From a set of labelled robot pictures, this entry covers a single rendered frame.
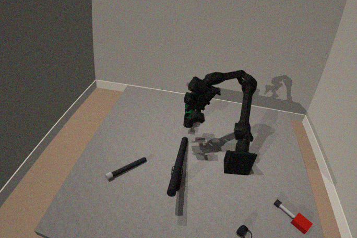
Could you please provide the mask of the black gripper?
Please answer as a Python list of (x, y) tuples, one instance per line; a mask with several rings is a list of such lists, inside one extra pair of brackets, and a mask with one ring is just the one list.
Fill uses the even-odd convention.
[[(200, 102), (199, 104), (196, 106), (196, 110), (194, 110), (191, 113), (191, 118), (189, 119), (189, 121), (187, 122), (187, 124), (192, 124), (192, 123), (196, 123), (196, 122), (200, 122), (203, 123), (205, 121), (205, 116), (204, 113), (201, 113), (201, 110), (205, 110), (205, 106), (209, 105), (209, 101), (207, 101), (206, 99), (204, 99), (202, 97), (202, 95), (200, 94), (198, 97), (200, 97)], [(188, 105), (186, 111), (190, 111), (191, 109), (194, 108), (194, 105)]]

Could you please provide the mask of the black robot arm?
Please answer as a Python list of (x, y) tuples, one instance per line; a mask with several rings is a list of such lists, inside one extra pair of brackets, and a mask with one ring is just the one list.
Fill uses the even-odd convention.
[(251, 75), (243, 70), (238, 70), (229, 73), (210, 73), (204, 79), (195, 76), (188, 84), (188, 89), (197, 94), (186, 92), (184, 102), (196, 107), (200, 102), (200, 97), (198, 97), (200, 94), (204, 99), (210, 101), (216, 94), (221, 95), (220, 88), (212, 85), (218, 85), (225, 80), (235, 78), (241, 84), (243, 91), (241, 116), (239, 122), (235, 123), (234, 128), (235, 139), (237, 140), (235, 151), (249, 153), (249, 143), (250, 141), (253, 142), (254, 138), (251, 134), (249, 116), (252, 106), (252, 96), (257, 88), (257, 81)]

